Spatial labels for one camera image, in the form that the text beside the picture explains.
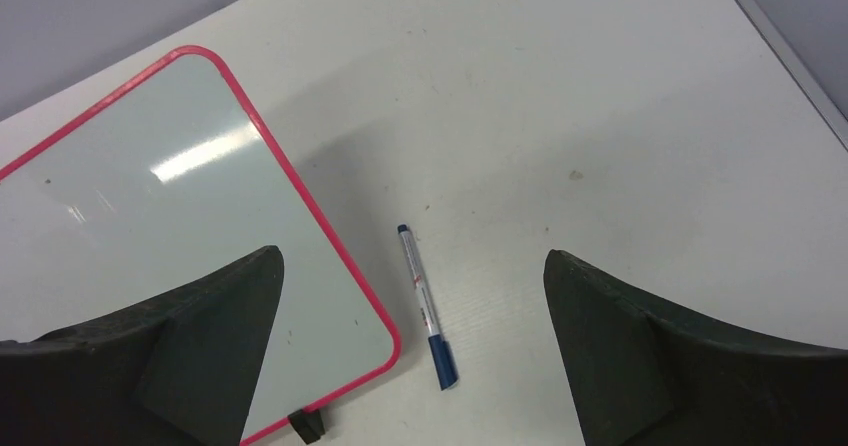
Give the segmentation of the white marker pen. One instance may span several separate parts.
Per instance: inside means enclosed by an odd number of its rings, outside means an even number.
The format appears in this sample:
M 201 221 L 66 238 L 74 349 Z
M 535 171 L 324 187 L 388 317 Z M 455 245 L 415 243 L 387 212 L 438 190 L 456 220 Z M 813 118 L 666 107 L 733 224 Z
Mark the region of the white marker pen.
M 413 231 L 407 224 L 400 224 L 397 226 L 397 233 L 405 254 L 407 267 L 419 305 L 419 311 L 427 329 L 428 342 L 428 338 L 432 335 L 441 334 L 443 336 L 442 329 L 437 318 L 435 306 L 432 301 L 432 295 L 430 293 L 426 274 L 419 257 Z

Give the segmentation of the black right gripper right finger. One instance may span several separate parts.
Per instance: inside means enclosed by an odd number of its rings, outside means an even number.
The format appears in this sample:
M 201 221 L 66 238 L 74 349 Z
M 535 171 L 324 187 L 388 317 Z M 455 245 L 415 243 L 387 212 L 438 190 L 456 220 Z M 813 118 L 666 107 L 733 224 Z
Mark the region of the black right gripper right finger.
M 847 353 L 706 316 L 551 251 L 547 305 L 588 445 L 843 445 Z

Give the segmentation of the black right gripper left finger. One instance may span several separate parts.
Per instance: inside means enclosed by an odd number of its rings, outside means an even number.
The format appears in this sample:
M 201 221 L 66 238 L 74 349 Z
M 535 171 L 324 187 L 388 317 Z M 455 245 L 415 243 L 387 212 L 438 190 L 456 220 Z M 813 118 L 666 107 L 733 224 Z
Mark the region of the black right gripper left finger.
M 236 445 L 284 281 L 262 247 L 191 283 L 1 344 L 5 445 Z

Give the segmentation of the pink framed whiteboard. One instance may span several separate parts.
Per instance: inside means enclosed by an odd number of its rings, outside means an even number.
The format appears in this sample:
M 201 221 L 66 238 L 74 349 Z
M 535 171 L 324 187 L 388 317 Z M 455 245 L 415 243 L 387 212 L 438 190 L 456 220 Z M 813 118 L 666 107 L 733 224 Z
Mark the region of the pink framed whiteboard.
M 182 46 L 46 138 L 1 139 L 1 335 L 32 340 L 263 246 L 282 294 L 251 444 L 389 371 L 400 333 L 226 63 Z

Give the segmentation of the blue marker cap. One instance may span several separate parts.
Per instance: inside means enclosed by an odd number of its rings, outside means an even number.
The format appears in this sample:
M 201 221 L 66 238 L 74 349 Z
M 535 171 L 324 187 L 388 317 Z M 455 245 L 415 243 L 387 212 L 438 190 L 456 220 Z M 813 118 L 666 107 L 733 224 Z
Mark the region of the blue marker cap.
M 428 344 L 439 387 L 442 391 L 448 390 L 455 386 L 459 379 L 450 345 L 441 334 L 430 336 Z

